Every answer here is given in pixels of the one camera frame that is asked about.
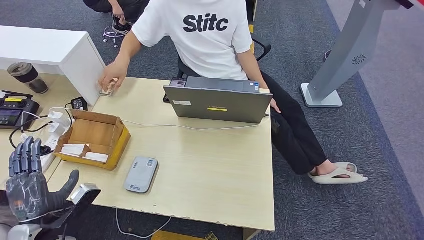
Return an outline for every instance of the black pants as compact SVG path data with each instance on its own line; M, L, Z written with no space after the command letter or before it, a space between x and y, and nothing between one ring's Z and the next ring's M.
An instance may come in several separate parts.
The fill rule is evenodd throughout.
M307 174L327 160L300 104L274 79L261 72L281 114L271 109L272 144L296 174Z
M149 0L118 0L125 15L125 20L135 23L144 12ZM99 0L97 4L88 6L98 13L111 13L112 5L108 0Z

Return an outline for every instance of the white t-shirt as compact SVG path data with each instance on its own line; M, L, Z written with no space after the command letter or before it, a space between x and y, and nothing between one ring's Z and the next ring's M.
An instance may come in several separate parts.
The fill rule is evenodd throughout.
M246 11L246 0L150 0L132 32L146 47L170 36L200 76L247 80L236 57L252 44Z

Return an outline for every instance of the robot finger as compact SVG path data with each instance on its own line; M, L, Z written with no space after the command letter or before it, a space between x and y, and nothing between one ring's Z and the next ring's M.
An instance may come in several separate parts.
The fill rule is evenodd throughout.
M14 160L15 160L15 152L12 152L12 154L9 157L9 176L13 177L15 175L14 172Z
M13 173L14 175L22 173L22 149L24 144L21 142L17 145L13 154Z
M34 143L34 137L29 136L23 143L22 149L22 172L31 172L31 145Z
M34 143L32 144L32 151L31 151L31 168L32 173L35 172L41 172L42 166L41 166L41 139L37 138Z

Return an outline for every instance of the wooden desk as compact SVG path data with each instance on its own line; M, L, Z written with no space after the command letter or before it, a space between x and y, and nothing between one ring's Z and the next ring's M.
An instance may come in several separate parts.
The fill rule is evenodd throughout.
M228 128L247 123L178 118L163 103L169 81L127 78L113 97L101 96L93 111L142 124ZM95 205L258 230L274 231L271 124L230 130L190 130L125 122L132 137L114 171L61 161L48 185L59 190L72 170L79 183L95 183ZM159 169L150 191L129 192L124 181L136 156L155 158Z
M11 77L6 70L0 70L0 90L34 95L33 100L40 105L40 109L38 110L39 116L47 115L49 109L52 107L64 107L72 99L80 97L77 90L65 76L42 74L42 77L47 83L49 90L43 95L37 95L24 84ZM44 121L36 120L31 129L35 130L44 124ZM2 143L0 144L0 190L3 191L6 188L6 181L9 179L9 157L14 151L14 148L9 144L11 133L12 130L0 129L0 142ZM41 138L41 140L47 140L49 137L49 133L44 129L39 132L26 134L34 136L34 138ZM20 136L20 132L14 135L13 142L15 145L20 142ZM47 180L52 176L59 162L59 159L55 159L44 173Z

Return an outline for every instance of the white cable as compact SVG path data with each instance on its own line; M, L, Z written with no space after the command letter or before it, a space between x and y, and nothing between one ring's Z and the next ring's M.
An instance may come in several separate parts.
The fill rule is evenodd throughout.
M169 217L169 219L168 219L168 221L164 224L164 225L162 225L161 227L159 227L159 229L158 230L156 230L154 233L152 233L152 234L150 234L150 235L148 235L148 236L139 236L139 235L135 235L135 234L131 234L131 233L128 233L128 232L123 232L122 230L121 230L121 227L119 226L119 220L118 220L118 208L116 209L116 225L118 226L118 230L119 230L119 232L121 233L121 234L123 234L123 235L128 235L128 236L133 236L133 237L136 237L136 238L139 238L139 239L148 239L148 238L150 238L151 236L153 236L155 233L157 233L157 232L159 232L161 229L163 229L170 221L171 221L171 219L172 219L172 217L170 216Z
M189 126L172 125L172 124L144 124L144 123L137 123L133 121L127 121L127 120L122 120L122 121L135 124L135 125L147 126L147 127L177 127L177 128L190 129L190 130L229 130L229 129L245 129L245 128L259 126L259 124L254 124L254 125L247 125L247 126L235 126L235 127L223 127L223 128L194 128Z
M27 112L27 111L23 111L22 112L22 117L20 118L20 122L21 122L21 129L22 130L24 130L24 114L29 114L29 115L32 115L32 116L34 116L34 117L36 117L36 118L38 118L38 119L40 119L40 120L43 120L44 121L44 119L42 119L41 117L39 117L39 116L37 116L37 115L35 115L35 114L32 114L32 113L30 113L30 112Z

